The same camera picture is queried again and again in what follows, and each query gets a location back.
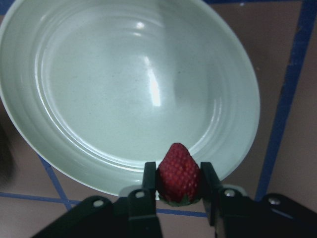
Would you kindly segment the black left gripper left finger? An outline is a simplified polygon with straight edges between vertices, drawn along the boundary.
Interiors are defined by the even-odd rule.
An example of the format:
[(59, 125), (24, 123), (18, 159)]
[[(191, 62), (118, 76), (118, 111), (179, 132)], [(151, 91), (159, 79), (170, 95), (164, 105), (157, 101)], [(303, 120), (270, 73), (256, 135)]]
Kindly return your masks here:
[(140, 188), (115, 202), (90, 196), (36, 233), (36, 238), (160, 238), (156, 164), (146, 162)]

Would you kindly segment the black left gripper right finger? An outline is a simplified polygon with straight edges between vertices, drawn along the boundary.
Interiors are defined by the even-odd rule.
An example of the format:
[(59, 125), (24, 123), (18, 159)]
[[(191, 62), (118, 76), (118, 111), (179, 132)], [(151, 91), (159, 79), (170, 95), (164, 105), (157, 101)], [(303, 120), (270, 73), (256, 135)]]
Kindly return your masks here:
[(239, 186), (223, 184), (210, 162), (201, 163), (201, 193), (217, 238), (315, 238), (317, 214), (278, 193), (251, 199)]

